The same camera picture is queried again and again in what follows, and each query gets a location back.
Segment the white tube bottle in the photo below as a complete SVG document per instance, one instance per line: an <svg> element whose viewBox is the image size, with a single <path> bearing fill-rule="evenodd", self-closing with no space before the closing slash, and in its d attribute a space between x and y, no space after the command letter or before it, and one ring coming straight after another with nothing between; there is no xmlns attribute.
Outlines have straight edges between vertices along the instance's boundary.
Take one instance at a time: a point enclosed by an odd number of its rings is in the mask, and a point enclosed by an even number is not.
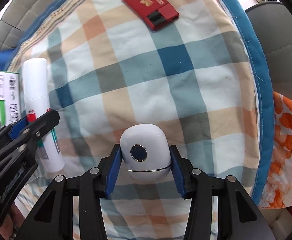
<svg viewBox="0 0 292 240"><path fill-rule="evenodd" d="M33 122L51 109L47 87L47 60L38 57L25 61L22 77L26 116L29 122ZM47 172L56 173L64 168L65 162L54 129L38 141L38 154Z"/></svg>

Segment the white rounded small case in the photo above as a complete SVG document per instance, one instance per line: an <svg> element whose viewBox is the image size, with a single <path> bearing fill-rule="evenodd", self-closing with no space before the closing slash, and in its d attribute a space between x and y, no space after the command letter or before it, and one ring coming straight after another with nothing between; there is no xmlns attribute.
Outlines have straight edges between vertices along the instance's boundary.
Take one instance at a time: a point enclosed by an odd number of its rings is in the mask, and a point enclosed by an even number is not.
<svg viewBox="0 0 292 240"><path fill-rule="evenodd" d="M143 182L165 178L171 169L169 144L164 132L153 124L139 124L126 129L120 147L128 173Z"/></svg>

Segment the open cardboard box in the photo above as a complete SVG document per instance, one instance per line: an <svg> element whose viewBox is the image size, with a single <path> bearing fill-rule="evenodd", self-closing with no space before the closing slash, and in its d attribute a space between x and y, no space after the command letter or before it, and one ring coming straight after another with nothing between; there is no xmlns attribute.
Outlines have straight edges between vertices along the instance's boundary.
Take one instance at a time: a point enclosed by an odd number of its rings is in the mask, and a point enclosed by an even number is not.
<svg viewBox="0 0 292 240"><path fill-rule="evenodd" d="M0 71L0 129L20 118L19 74Z"/></svg>

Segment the orange white floral cloth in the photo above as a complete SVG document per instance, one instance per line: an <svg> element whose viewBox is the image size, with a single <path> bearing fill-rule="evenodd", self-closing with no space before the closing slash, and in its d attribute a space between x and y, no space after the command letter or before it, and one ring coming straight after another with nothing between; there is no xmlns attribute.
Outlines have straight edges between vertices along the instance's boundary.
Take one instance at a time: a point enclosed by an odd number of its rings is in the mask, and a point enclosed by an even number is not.
<svg viewBox="0 0 292 240"><path fill-rule="evenodd" d="M275 111L274 147L259 207L292 206L292 100L273 92Z"/></svg>

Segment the grey padded cushion front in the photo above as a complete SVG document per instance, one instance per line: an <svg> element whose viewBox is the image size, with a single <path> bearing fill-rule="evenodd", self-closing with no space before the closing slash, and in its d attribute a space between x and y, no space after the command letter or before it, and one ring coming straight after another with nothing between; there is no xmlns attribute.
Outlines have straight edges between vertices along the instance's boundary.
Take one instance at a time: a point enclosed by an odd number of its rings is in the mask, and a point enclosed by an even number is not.
<svg viewBox="0 0 292 240"><path fill-rule="evenodd" d="M36 18L55 0L10 0L0 12L0 51L17 46Z"/></svg>

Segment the red small box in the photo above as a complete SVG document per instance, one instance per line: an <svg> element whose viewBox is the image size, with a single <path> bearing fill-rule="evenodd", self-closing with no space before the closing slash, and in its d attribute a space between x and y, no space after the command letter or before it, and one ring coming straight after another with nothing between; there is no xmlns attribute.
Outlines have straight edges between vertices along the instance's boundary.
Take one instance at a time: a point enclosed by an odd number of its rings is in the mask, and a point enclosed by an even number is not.
<svg viewBox="0 0 292 240"><path fill-rule="evenodd" d="M151 30L158 30L179 18L167 0L123 0Z"/></svg>

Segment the grey chair backrest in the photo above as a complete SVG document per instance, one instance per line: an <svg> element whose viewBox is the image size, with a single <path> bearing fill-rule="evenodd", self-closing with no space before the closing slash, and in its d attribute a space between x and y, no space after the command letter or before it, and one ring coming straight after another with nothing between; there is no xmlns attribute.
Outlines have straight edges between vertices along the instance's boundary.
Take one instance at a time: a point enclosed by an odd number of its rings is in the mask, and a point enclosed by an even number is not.
<svg viewBox="0 0 292 240"><path fill-rule="evenodd" d="M247 9L265 54L273 90L292 99L292 15L279 2Z"/></svg>

